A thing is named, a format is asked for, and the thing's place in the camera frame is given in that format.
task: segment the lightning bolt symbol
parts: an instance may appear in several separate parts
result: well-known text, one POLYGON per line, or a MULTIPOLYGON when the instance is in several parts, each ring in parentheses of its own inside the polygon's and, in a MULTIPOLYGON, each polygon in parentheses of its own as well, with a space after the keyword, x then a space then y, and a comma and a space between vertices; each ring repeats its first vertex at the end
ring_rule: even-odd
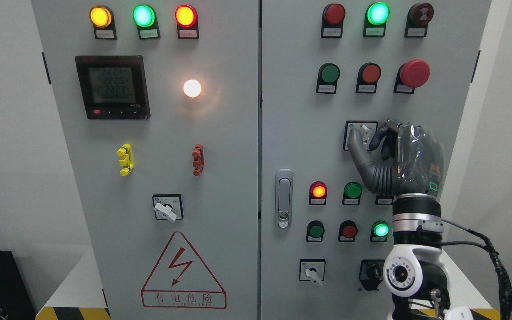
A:
POLYGON ((174 286, 179 282, 179 278, 183 275, 183 273, 185 273, 185 271, 187 271, 187 268, 189 268, 191 266, 191 263, 193 263, 193 261, 187 261, 185 263, 175 264, 177 262, 177 260, 179 259, 179 257, 181 257, 181 255, 184 252, 185 252, 185 248, 179 248, 179 251, 177 251, 177 254, 173 258, 173 261, 171 261, 171 263, 169 264, 169 267, 167 268, 167 269, 171 269, 171 268, 175 268, 175 267, 180 267, 181 265, 185 266, 185 268, 183 268, 183 271, 181 271, 181 273, 179 273, 179 277, 177 277, 177 279, 173 279, 173 283, 171 284, 171 286, 174 286))

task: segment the warning sign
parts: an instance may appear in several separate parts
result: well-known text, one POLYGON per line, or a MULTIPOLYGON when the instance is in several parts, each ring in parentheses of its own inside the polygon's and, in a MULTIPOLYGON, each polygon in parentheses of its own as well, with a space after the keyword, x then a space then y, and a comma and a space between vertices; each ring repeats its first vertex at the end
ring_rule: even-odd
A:
POLYGON ((197 250, 175 231, 142 288, 144 307, 226 308, 226 292, 197 250))

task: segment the gray metal panel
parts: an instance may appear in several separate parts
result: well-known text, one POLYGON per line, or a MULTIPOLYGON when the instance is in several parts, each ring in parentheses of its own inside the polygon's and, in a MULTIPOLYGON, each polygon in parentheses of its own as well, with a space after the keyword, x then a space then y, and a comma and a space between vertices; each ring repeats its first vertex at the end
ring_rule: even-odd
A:
POLYGON ((364 190, 361 205, 343 206, 344 186, 360 182, 342 150, 345 120, 401 121, 427 125, 453 150, 469 81, 485 26, 489 0, 435 0, 427 38, 404 38, 406 15, 415 2, 386 1, 390 18, 384 38, 363 38, 364 13, 373 1, 344 0, 343 38, 321 39, 321 13, 329 2, 264 1, 262 7, 262 319, 383 319, 392 309, 384 285, 359 291, 362 259, 384 259, 392 247, 370 243, 372 223, 391 224, 392 208, 374 205, 364 190), (414 95, 392 93, 399 67, 423 59, 429 81, 414 95), (315 93, 323 63, 341 69, 335 95, 315 93), (355 93, 358 69, 373 62, 382 68, 375 95, 355 93), (293 209, 289 229, 274 224, 276 171, 293 171, 293 209), (327 184, 327 205, 308 205, 309 186, 327 184), (325 226, 322 243, 305 242, 307 223, 325 226), (354 243, 339 243, 344 220, 358 227, 354 243), (322 288, 297 279, 299 259, 325 259, 322 288))
POLYGON ((199 13, 199 40, 177 39, 173 14, 182 3, 175 0, 150 4, 161 30, 161 39, 150 40, 138 39, 132 20, 139 2, 102 1, 114 13, 118 40, 96 40, 88 18, 95 4, 33 0, 112 318, 255 319, 258 1, 190 2, 199 13), (144 56, 151 118, 87 120, 75 56, 124 54, 144 56), (181 89, 191 78, 203 85, 194 100, 181 89), (124 143, 132 145, 136 166, 126 177, 118 173, 116 156, 124 143), (197 143, 204 146, 206 168, 194 177, 197 143), (184 219, 155 220, 153 194, 181 194, 184 219), (225 310, 142 305, 142 286, 176 230, 226 290, 225 310))

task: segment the yellow terminal block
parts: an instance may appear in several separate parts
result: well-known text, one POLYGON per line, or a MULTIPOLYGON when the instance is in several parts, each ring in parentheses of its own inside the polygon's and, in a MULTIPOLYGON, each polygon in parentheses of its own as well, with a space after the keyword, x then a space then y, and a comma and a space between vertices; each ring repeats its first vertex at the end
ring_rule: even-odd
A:
POLYGON ((124 144, 121 148, 118 149, 116 154, 120 157, 118 160, 118 164, 122 166, 122 170, 120 170, 120 175, 127 176, 134 170, 134 157, 132 156, 132 146, 130 144, 124 144))

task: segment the black cable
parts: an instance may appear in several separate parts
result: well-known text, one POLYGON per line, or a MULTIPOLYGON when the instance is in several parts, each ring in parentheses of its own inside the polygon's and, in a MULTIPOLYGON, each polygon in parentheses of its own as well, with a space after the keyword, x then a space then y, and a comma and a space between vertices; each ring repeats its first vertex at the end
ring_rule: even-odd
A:
POLYGON ((482 244, 479 244, 476 242, 472 242, 472 241, 430 242, 430 244, 431 245, 439 245, 439 246, 466 244, 466 245, 474 245, 475 247, 479 247, 479 248, 487 251, 487 247, 485 247, 485 245, 482 245, 482 244))
MULTIPOLYGON (((495 247, 493 247, 493 244, 491 242, 491 239, 487 237, 486 235, 483 235, 482 233, 479 233, 477 231, 473 231, 471 229, 467 229, 466 227, 463 227, 457 223, 453 223, 451 221, 442 219, 443 222, 449 223, 455 227, 458 227, 459 229, 462 229, 464 231, 467 231, 471 233, 472 235, 479 237, 482 239, 485 243, 485 246, 479 245, 477 243, 472 243, 471 241, 457 241, 459 244, 471 244, 476 245, 485 251, 489 253, 489 257, 493 263, 493 267, 495 267, 495 272, 497 274, 497 279, 499 283, 499 312, 500 312, 500 318, 501 320, 509 320, 511 317, 512 312, 512 285, 511 280, 508 277, 508 272, 501 263, 501 260, 499 259, 499 253, 495 250, 495 247)), ((442 243, 441 245, 449 245, 455 242, 451 243, 442 243)))
POLYGON ((419 304, 418 302, 410 301, 409 304, 416 304, 418 306, 424 307, 424 308, 430 308, 433 310, 433 307, 428 306, 427 304, 419 304))

